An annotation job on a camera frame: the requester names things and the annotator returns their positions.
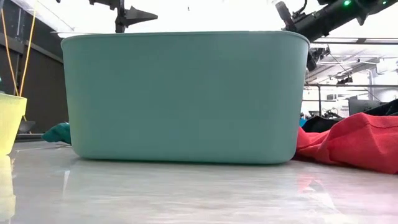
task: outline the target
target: reflective white table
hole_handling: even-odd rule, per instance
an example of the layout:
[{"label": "reflective white table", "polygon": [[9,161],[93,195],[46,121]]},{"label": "reflective white table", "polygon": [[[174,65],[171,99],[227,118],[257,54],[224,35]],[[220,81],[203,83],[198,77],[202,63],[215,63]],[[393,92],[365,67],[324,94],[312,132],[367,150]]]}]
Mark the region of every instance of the reflective white table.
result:
[{"label": "reflective white table", "polygon": [[398,221],[398,177],[364,170],[86,161],[45,142],[0,162],[0,223]]}]

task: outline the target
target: yellow plastic cup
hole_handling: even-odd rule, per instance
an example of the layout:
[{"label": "yellow plastic cup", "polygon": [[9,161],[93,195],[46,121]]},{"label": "yellow plastic cup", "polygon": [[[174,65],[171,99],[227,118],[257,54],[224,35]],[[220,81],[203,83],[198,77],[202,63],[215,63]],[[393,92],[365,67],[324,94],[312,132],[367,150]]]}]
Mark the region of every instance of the yellow plastic cup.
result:
[{"label": "yellow plastic cup", "polygon": [[3,222],[14,216],[16,204],[9,156],[0,156],[0,183],[0,222]]},{"label": "yellow plastic cup", "polygon": [[26,98],[0,93],[0,156],[11,152],[26,102]]}]

